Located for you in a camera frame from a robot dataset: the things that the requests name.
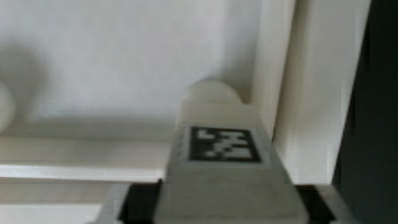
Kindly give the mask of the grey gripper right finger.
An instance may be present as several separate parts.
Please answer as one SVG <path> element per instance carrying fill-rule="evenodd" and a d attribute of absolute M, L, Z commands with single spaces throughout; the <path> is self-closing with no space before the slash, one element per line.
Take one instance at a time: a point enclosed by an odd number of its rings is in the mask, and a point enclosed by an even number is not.
<path fill-rule="evenodd" d="M 296 185 L 309 224 L 359 224 L 348 205 L 332 185 Z"/>

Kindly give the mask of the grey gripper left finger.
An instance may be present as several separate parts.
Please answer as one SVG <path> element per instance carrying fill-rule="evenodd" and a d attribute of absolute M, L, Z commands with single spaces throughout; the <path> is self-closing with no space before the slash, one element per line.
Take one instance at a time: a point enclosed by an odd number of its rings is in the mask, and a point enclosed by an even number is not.
<path fill-rule="evenodd" d="M 154 224 L 163 181 L 112 185 L 99 214 L 89 224 Z"/>

